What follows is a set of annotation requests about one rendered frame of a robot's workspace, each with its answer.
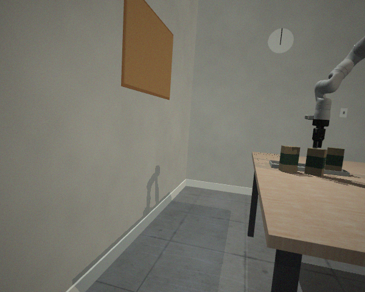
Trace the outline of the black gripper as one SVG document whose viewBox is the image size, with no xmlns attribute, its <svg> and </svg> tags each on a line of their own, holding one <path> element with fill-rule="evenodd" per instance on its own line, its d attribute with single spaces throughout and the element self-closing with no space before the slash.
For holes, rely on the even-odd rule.
<svg viewBox="0 0 365 292">
<path fill-rule="evenodd" d="M 316 128 L 313 129 L 313 148 L 321 148 L 322 141 L 325 137 L 324 127 L 329 126 L 329 120 L 313 119 L 313 124 Z"/>
</svg>

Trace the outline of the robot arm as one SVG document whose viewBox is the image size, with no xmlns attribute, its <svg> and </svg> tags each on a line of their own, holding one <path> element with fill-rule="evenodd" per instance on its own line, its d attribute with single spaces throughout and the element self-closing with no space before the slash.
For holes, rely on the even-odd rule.
<svg viewBox="0 0 365 292">
<path fill-rule="evenodd" d="M 337 65 L 328 75 L 328 80 L 318 81 L 315 85 L 316 106 L 314 116 L 305 115 L 304 119 L 330 120 L 332 100 L 325 94 L 335 92 L 342 80 L 351 72 L 353 67 L 365 58 L 365 36 L 354 45 L 348 56 Z"/>
</svg>

